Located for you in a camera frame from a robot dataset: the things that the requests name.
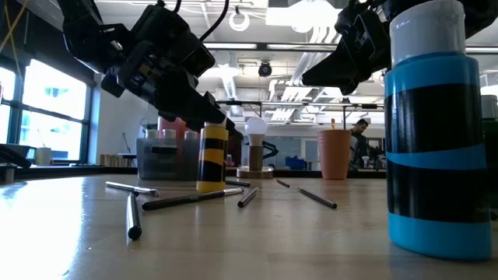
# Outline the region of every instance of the yellow bottle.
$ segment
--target yellow bottle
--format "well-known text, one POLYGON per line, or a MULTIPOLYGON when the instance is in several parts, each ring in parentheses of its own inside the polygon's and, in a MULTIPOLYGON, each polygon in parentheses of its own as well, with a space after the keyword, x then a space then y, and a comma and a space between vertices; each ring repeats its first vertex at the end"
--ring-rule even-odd
POLYGON ((221 124, 205 123, 201 130, 197 191, 209 193, 226 187, 226 154, 228 131, 226 120, 221 124))

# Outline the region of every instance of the brown cup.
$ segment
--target brown cup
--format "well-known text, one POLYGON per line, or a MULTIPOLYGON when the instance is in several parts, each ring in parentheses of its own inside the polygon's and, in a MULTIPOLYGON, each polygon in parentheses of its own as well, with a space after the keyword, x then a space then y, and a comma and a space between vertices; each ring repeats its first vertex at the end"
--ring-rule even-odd
POLYGON ((345 180, 349 168, 351 131, 318 132, 321 175, 327 180, 345 180))

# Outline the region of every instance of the table surface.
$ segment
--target table surface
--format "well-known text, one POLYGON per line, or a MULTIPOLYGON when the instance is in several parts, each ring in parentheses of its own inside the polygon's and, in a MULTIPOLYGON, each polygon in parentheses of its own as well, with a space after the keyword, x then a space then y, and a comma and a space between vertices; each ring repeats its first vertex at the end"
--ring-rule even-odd
MULTIPOLYGON (((496 279, 498 260, 443 261, 388 238, 386 181, 253 180, 243 209, 234 195, 141 213, 140 240, 126 237, 128 193, 106 181, 133 175, 33 180, 0 187, 0 279, 496 279), (297 187, 338 203, 332 210, 297 187)), ((193 184, 149 182, 162 197, 193 184)), ((146 199, 140 196, 139 203, 146 199)), ((498 257, 498 224, 493 223, 498 257)))

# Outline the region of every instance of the yellow cable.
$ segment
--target yellow cable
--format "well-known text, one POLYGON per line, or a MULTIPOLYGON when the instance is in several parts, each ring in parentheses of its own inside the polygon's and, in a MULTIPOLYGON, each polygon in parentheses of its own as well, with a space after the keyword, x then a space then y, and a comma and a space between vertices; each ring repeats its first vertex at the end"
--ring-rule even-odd
POLYGON ((17 15, 16 20, 14 20, 14 23, 12 24, 12 29, 9 29, 9 32, 5 36, 4 40, 2 41, 2 44, 0 45, 0 53, 3 50, 3 47, 5 47, 5 44, 7 44, 7 40, 12 36, 12 33, 14 32, 14 29, 17 26, 17 23, 21 20, 21 16, 23 16, 24 11, 26 10, 26 6, 28 5, 29 0, 25 0, 23 7, 21 8, 21 11, 19 12, 19 15, 17 15))
MULTIPOLYGON (((7 1, 5 1, 5 18, 7 19, 7 27, 12 29, 10 25, 10 17, 9 17, 9 9, 7 9, 7 1)), ((16 43, 14 43, 14 35, 10 34, 10 41, 12 43, 12 52, 14 53, 14 59, 16 60, 16 65, 17 65, 17 74, 21 78, 21 84, 23 84, 23 75, 21 75, 21 67, 19 66, 19 59, 17 58, 17 51, 16 51, 16 43)))

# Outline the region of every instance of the brown cylinder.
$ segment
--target brown cylinder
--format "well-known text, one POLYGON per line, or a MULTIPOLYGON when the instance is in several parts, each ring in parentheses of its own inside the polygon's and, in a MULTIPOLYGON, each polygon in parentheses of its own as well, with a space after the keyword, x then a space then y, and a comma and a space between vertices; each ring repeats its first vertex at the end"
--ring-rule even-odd
POLYGON ((249 171, 261 171, 263 169, 263 146, 249 146, 248 159, 249 171))
POLYGON ((321 175, 328 180, 345 180, 348 175, 351 131, 318 132, 321 175))

